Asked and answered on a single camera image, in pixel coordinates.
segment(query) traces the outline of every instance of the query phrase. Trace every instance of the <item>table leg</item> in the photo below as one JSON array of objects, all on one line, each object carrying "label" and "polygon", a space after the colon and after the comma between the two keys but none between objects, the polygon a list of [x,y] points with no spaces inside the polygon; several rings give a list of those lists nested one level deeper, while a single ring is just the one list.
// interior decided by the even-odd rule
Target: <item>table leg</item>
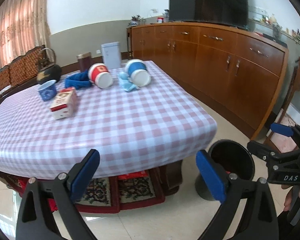
[{"label": "table leg", "polygon": [[173,195],[179,190],[179,186],[182,183],[182,161],[159,167],[161,186],[165,196]]}]

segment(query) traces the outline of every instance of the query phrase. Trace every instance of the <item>blue gripper pad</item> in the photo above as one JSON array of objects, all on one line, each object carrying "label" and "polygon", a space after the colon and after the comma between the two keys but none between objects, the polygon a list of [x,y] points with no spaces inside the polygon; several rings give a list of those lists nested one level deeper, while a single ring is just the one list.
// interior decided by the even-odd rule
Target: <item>blue gripper pad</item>
[{"label": "blue gripper pad", "polygon": [[100,154],[97,150],[94,150],[71,184],[70,199],[73,203],[82,198],[99,164]]},{"label": "blue gripper pad", "polygon": [[285,126],[279,123],[273,123],[270,126],[272,132],[282,134],[287,137],[291,137],[293,135],[293,130],[289,126]]},{"label": "blue gripper pad", "polygon": [[221,204],[223,204],[223,202],[226,200],[226,188],[224,182],[218,176],[216,170],[213,168],[212,164],[209,162],[203,151],[199,151],[197,153],[195,160],[200,174],[203,177],[204,182],[206,183],[212,196],[214,197],[214,199],[220,201]]}]

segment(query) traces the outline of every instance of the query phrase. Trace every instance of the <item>black trash bin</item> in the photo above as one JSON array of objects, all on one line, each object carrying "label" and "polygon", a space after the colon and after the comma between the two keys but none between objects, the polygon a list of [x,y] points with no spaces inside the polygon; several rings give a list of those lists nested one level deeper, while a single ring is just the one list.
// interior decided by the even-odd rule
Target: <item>black trash bin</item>
[{"label": "black trash bin", "polygon": [[[232,140],[220,140],[210,147],[208,154],[226,171],[237,174],[241,179],[253,179],[255,173],[253,158],[241,144]],[[195,180],[195,190],[201,198],[215,200],[200,173]]]}]

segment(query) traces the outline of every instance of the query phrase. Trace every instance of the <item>wooden cabinet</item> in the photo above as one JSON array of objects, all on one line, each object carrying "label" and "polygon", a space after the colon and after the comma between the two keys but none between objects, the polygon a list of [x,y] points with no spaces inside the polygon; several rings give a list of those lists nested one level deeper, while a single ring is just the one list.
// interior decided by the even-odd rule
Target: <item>wooden cabinet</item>
[{"label": "wooden cabinet", "polygon": [[142,29],[134,29],[132,28],[132,52],[133,58],[142,59],[142,50],[143,50],[143,36]]},{"label": "wooden cabinet", "polygon": [[234,55],[219,49],[199,45],[193,87],[224,104]]},{"label": "wooden cabinet", "polygon": [[257,129],[265,116],[279,77],[241,57],[235,57],[227,89],[226,107]]},{"label": "wooden cabinet", "polygon": [[207,23],[133,27],[132,50],[251,139],[276,103],[289,53],[254,33]]},{"label": "wooden cabinet", "polygon": [[172,77],[189,85],[193,83],[198,44],[186,41],[172,43]]}]

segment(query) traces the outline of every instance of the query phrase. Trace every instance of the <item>human hand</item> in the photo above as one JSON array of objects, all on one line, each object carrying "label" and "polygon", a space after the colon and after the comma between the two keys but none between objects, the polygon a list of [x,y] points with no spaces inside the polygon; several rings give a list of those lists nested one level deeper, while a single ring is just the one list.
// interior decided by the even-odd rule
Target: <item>human hand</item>
[{"label": "human hand", "polygon": [[[281,185],[282,189],[287,189],[289,187],[291,187],[291,186]],[[288,192],[288,194],[286,196],[286,200],[284,201],[284,209],[283,209],[283,211],[288,211],[290,209],[291,202],[292,202],[292,188]]]}]

